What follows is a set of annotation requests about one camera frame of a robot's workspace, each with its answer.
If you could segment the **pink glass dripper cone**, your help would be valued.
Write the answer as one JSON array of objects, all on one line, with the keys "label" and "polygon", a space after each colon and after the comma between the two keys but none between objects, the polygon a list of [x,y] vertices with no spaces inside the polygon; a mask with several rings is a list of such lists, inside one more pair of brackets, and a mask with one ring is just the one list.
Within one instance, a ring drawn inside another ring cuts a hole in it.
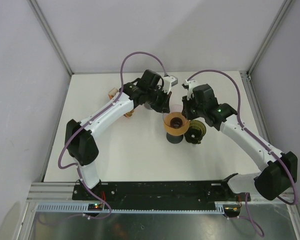
[{"label": "pink glass dripper cone", "polygon": [[187,132],[190,121],[182,115],[183,106],[179,104],[170,105],[170,112],[163,114],[163,126],[167,133],[180,136]]}]

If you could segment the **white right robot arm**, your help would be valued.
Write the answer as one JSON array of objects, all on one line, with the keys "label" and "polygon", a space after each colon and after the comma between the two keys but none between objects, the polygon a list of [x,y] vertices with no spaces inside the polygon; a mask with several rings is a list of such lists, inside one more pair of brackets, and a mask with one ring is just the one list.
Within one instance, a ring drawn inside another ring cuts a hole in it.
[{"label": "white right robot arm", "polygon": [[298,202],[296,188],[298,158],[289,151],[283,153],[246,127],[240,112],[227,103],[219,104],[216,97],[182,98],[182,114],[188,120],[204,118],[205,122],[233,140],[253,160],[258,173],[235,174],[220,188],[221,196],[232,201],[241,192],[256,190],[267,200],[280,199],[287,189],[293,190],[294,205]]}]

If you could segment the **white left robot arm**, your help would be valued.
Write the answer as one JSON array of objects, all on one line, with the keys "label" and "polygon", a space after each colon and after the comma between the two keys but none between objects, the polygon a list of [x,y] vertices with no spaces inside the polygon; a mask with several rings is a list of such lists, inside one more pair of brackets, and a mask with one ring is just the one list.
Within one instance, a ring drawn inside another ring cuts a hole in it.
[{"label": "white left robot arm", "polygon": [[79,178],[85,182],[83,194],[90,200],[97,199],[101,193],[101,188],[97,185],[100,177],[94,166],[94,161],[99,155],[96,143],[99,135],[121,116],[145,103],[158,113],[170,112],[170,87],[168,90],[159,86],[142,90],[130,82],[124,84],[121,89],[123,92],[116,93],[94,116],[80,122],[72,119],[66,125],[65,147],[78,166]]}]

